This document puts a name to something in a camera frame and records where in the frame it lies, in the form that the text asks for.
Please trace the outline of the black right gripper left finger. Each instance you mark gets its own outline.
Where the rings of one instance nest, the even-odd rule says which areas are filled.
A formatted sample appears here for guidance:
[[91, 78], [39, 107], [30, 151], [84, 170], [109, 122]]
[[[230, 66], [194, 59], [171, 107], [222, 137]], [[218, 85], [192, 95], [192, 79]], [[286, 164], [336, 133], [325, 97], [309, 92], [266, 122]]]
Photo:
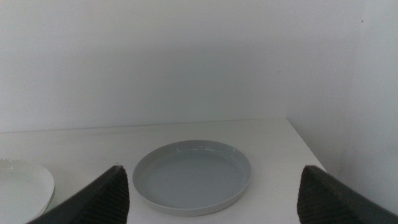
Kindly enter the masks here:
[[29, 224], [125, 224], [129, 185], [123, 166], [112, 166], [75, 195]]

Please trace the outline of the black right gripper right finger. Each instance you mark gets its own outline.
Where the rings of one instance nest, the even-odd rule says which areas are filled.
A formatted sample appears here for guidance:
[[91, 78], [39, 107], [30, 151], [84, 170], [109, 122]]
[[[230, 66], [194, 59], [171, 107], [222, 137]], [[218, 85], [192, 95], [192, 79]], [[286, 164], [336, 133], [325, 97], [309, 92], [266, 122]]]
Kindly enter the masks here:
[[397, 215], [317, 166], [305, 166], [298, 190], [300, 223], [397, 224]]

